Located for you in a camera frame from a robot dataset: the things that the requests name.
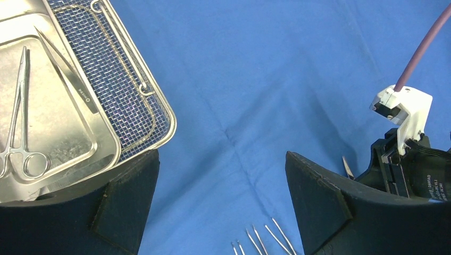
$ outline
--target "black plastic device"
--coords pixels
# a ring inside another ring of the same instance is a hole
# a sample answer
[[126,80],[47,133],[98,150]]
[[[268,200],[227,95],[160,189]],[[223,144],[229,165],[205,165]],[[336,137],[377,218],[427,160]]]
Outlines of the black plastic device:
[[0,203],[0,254],[138,254],[159,167],[152,150],[36,201]]
[[399,157],[396,131],[372,145],[370,167],[356,180],[287,153],[287,181],[306,255],[451,252],[451,202],[428,199],[449,192],[449,153],[430,149],[423,135]]

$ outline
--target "wire mesh basket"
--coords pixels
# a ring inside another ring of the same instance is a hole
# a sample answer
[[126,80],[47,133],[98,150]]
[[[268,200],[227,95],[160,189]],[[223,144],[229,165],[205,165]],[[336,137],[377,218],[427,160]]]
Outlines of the wire mesh basket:
[[174,113],[107,0],[47,0],[121,144],[119,162],[169,141]]

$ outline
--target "surgical forceps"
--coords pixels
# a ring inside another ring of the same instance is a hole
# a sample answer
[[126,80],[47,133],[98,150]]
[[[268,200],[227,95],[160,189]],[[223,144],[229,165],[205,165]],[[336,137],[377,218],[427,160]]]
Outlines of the surgical forceps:
[[[22,56],[20,58],[19,74],[14,97],[13,114],[11,117],[10,130],[6,140],[5,150],[0,152],[0,160],[3,162],[3,168],[0,172],[0,178],[4,177],[9,170],[9,161],[12,154],[19,153],[22,155],[22,173],[30,179],[37,179],[45,174],[50,166],[50,159],[41,152],[29,152],[27,150],[27,94],[28,83],[30,78],[30,55],[26,47],[23,47]],[[19,105],[22,106],[22,138],[20,147],[14,147],[14,134],[19,114]],[[31,158],[41,157],[45,161],[44,169],[37,175],[29,172],[28,163]]]

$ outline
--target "blue cloth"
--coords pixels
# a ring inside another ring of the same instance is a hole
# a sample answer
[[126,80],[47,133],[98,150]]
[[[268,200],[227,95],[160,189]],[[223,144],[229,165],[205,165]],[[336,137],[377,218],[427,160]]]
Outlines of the blue cloth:
[[[140,254],[233,254],[254,224],[278,220],[302,250],[285,176],[298,152],[345,174],[366,170],[391,127],[369,110],[394,84],[449,1],[111,0],[173,107],[178,129],[161,170]],[[451,146],[451,24],[408,86],[434,96],[426,133]]]

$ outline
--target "white plastic clip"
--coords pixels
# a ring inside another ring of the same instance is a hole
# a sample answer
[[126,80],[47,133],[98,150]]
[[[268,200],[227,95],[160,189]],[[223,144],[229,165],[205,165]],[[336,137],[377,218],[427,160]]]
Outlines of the white plastic clip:
[[379,92],[371,104],[371,109],[391,122],[399,125],[398,152],[405,155],[408,139],[418,141],[428,119],[432,96],[411,87],[403,87],[395,92],[392,85]]

